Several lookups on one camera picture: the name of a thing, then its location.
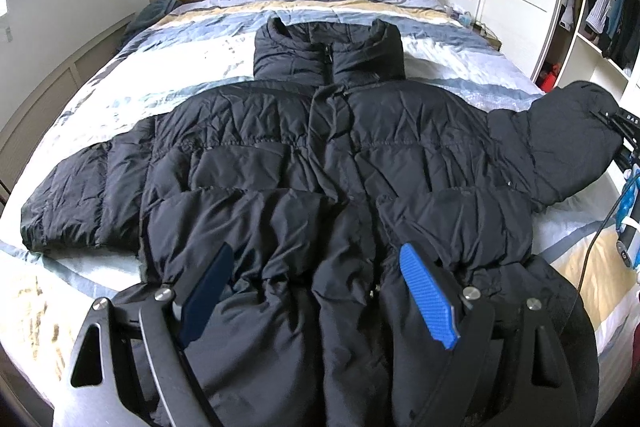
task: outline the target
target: window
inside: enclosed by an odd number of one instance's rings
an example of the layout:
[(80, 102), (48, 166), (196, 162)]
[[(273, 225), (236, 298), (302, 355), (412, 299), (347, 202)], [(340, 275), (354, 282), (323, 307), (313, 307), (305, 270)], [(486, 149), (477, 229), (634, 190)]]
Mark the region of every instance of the window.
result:
[(6, 12), (7, 12), (7, 10), (6, 10), (6, 0), (0, 0), (0, 17), (5, 15)]

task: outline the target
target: bed sheet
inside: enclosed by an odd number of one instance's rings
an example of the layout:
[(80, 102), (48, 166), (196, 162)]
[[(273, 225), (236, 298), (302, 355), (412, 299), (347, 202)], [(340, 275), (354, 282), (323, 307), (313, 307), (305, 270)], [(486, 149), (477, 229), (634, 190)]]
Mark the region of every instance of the bed sheet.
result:
[[(132, 255), (76, 251), (45, 257), (24, 249), (20, 208), (49, 171), (78, 150), (171, 111), (194, 94), (251, 81), (255, 32), (274, 16), (285, 24), (368, 25), (375, 18), (396, 24), (407, 77), (450, 90), (483, 110), (524, 110), (542, 95), (482, 38), (433, 7), (432, 0), (206, 0), (178, 8), (138, 35), (78, 91), (35, 150), (0, 218), (0, 270), (7, 278), (0, 289), (7, 303), (0, 342), (47, 401), (55, 404), (65, 360), (92, 300), (140, 280)], [(612, 198), (603, 179), (537, 215), (533, 252), (577, 282), (590, 234)], [(632, 316), (638, 289), (615, 252), (612, 229), (594, 248), (585, 286), (598, 352), (617, 361), (612, 353), (628, 349), (612, 346), (630, 346), (626, 333), (638, 320)], [(601, 382), (601, 397), (617, 395), (620, 375), (612, 384)]]

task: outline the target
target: blue plastic object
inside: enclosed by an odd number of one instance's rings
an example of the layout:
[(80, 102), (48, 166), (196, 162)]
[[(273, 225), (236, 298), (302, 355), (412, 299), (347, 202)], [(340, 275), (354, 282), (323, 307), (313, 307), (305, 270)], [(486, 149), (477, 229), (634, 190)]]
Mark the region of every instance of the blue plastic object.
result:
[(453, 305), (409, 243), (400, 249), (400, 271), (431, 336), (453, 349), (460, 338)]

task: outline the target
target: red object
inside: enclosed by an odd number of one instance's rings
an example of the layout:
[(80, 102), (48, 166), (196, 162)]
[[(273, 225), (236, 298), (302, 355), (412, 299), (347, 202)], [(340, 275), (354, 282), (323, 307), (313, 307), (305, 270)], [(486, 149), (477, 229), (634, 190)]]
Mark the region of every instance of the red object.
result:
[(544, 92), (551, 91), (556, 85), (556, 80), (558, 79), (558, 73), (560, 73), (560, 64), (554, 64), (553, 68), (551, 68), (551, 72), (545, 77), (545, 80), (540, 84), (540, 89)]

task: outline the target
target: open closet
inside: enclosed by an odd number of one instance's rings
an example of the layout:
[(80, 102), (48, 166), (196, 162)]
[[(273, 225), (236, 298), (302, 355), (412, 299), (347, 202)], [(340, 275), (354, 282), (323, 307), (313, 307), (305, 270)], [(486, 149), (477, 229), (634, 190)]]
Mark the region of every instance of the open closet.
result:
[(590, 80), (623, 107), (637, 111), (639, 46), (638, 0), (561, 0), (538, 85), (551, 90)]

